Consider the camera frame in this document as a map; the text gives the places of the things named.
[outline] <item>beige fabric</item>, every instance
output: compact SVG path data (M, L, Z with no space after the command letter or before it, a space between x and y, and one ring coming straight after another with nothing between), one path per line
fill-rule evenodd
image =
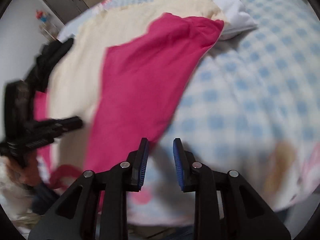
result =
M100 13L81 27L71 51L50 76L49 116L65 118L78 115L90 124L99 102L100 73L106 48L143 35L148 25L164 12L226 22L224 14L212 0L154 0ZM82 167L87 137L88 130L77 131L66 135L62 139L64 143L55 145L60 148L60 154L54 150L53 168L61 164Z

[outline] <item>pink towel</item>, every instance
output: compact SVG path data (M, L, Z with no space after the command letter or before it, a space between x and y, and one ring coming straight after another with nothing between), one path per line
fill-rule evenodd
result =
M159 140L192 72L223 26L220 20L165 13L147 34L107 50L85 170L109 170L138 149L142 137L152 145Z
M47 94L36 91L35 98L33 100L33 116L37 121L43 121L47 119ZM48 169L51 172L50 167L50 145L42 147L37 150L37 154L40 155Z

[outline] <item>bed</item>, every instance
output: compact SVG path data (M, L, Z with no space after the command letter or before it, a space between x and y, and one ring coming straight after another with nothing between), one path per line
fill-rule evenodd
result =
M58 39L77 38L78 27L102 10L151 1L105 0L69 22ZM241 1L257 28L218 41L198 64L148 159L142 192L128 197L129 223L193 223L194 195L183 194L175 180L174 138L212 169L239 171L274 211L319 185L320 22L303 0Z

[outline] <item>door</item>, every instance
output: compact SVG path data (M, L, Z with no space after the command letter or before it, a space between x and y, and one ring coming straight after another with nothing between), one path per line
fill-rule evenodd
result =
M85 11L88 7L82 0L77 0L81 4L78 5L74 0L43 0L46 5L54 12L54 14L66 24Z

